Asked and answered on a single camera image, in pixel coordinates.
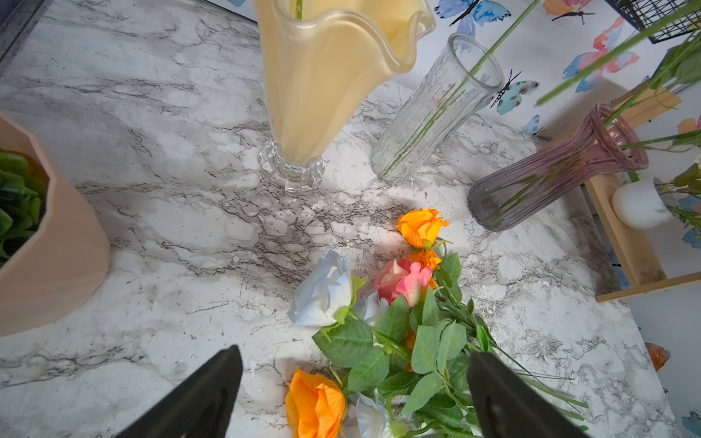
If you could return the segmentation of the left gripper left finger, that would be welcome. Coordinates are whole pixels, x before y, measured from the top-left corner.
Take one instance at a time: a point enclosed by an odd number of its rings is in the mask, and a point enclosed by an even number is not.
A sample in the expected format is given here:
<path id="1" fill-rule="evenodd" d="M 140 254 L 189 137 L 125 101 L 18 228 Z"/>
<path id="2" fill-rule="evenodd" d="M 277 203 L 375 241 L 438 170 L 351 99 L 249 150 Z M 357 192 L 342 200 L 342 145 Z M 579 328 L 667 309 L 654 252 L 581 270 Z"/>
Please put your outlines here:
<path id="1" fill-rule="evenodd" d="M 220 350 L 120 437 L 224 437 L 244 372 L 237 346 Z"/>

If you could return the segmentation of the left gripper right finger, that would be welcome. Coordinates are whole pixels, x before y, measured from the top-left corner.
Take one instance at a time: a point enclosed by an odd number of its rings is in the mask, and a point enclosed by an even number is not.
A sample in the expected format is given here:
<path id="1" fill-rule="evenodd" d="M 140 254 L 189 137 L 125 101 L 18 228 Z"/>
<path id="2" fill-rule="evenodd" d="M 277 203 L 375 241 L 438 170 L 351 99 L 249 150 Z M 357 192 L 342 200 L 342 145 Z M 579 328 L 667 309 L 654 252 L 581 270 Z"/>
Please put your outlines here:
<path id="1" fill-rule="evenodd" d="M 471 355 L 467 382 L 485 437 L 586 436 L 491 353 Z"/>

